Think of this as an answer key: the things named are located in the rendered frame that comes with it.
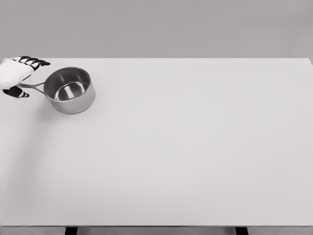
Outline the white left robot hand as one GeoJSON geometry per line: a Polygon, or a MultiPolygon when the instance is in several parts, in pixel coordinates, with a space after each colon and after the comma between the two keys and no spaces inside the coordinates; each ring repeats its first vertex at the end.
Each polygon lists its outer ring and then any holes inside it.
{"type": "Polygon", "coordinates": [[[26,55],[8,59],[0,64],[0,90],[14,98],[29,97],[19,84],[38,68],[49,65],[50,62],[26,55]]]}

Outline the steel pot with long handle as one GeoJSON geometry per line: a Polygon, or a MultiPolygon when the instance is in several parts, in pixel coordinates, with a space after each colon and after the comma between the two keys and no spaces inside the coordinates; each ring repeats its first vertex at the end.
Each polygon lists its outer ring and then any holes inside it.
{"type": "Polygon", "coordinates": [[[95,100],[89,73],[77,67],[61,68],[39,84],[20,83],[19,86],[43,93],[55,110],[68,115],[87,110],[95,100]]]}

